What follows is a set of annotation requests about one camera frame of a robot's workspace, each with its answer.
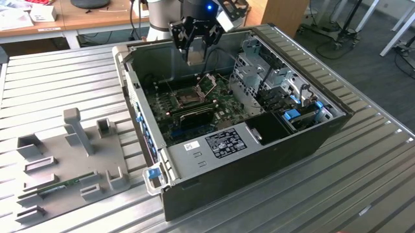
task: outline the computer case side panel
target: computer case side panel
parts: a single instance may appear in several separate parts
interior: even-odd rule
[[[327,138],[342,129],[350,118],[351,115],[346,115],[334,119],[297,137],[167,188],[162,192],[166,220],[171,221],[218,201],[310,156]]]

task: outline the circuit board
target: circuit board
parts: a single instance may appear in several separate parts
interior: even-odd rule
[[[213,82],[201,82],[201,90],[209,93],[203,100],[195,97],[195,87],[171,90],[165,93],[147,95],[147,100],[158,121],[158,125],[169,146],[177,145],[217,130],[222,130],[250,117],[245,111],[245,105],[238,101],[227,78],[217,76],[217,86],[213,89]],[[198,123],[187,130],[178,129],[179,120],[173,118],[174,112],[181,111],[185,117],[198,111],[211,111],[213,120]]]

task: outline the gray carpet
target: gray carpet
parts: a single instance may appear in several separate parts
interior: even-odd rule
[[[313,0],[313,7],[318,8],[323,0]],[[334,9],[337,1],[333,1],[330,9]],[[353,3],[346,6],[341,20],[347,18]],[[351,28],[357,28],[367,8],[361,7]],[[387,112],[398,118],[398,120],[415,131],[415,80],[411,79],[395,66],[395,52],[391,51],[386,57],[381,57],[379,53],[394,37],[391,28],[397,19],[375,12],[363,31],[361,33],[361,43],[357,48],[339,60],[329,60],[317,53],[317,46],[327,37],[306,31],[302,35],[297,35],[295,40],[310,50],[310,52],[321,58],[321,60],[341,74],[341,76],[381,105]],[[403,36],[407,40],[415,35],[409,30]],[[331,49],[325,51],[325,56],[334,57],[338,54]],[[410,66],[398,58],[401,67],[411,73]]]

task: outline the metal slotted table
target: metal slotted table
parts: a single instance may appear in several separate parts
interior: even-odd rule
[[[205,209],[166,222],[159,197],[147,194],[138,136],[118,84],[111,47],[11,58],[0,85],[0,226],[19,229],[12,212],[22,162],[10,139],[64,133],[56,117],[78,107],[87,127],[101,117],[118,125],[133,188],[26,229],[26,232],[413,232],[414,134],[275,28],[259,27],[329,90],[357,111],[318,152]]]

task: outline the wooden desk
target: wooden desk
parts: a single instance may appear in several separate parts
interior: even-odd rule
[[[101,12],[101,10],[107,10],[107,7],[103,7],[94,9],[89,14],[86,14],[86,9],[80,9],[71,4],[71,0],[60,1],[67,30],[130,24],[130,0],[111,0],[107,12]],[[135,13],[133,19],[135,23],[139,22],[139,17]],[[149,17],[143,18],[142,22],[149,22]]]
[[[32,27],[16,28],[11,30],[0,31],[0,37],[51,32],[43,29],[55,29],[54,30],[55,32],[66,30],[60,0],[58,0],[52,5],[55,6],[56,15],[58,15],[55,22],[34,22],[35,26]]]
[[[131,29],[130,0],[111,0],[107,7],[87,10],[75,7],[70,0],[58,0],[54,3],[58,13],[55,22],[36,22],[35,26],[0,32],[0,44],[27,40],[64,37],[71,49],[80,48],[78,36],[89,33],[101,33]],[[139,27],[139,17],[134,13],[134,25]],[[142,18],[142,27],[150,27],[149,17]]]
[[[309,0],[249,0],[249,3],[247,26],[274,23],[291,37],[295,36]]]

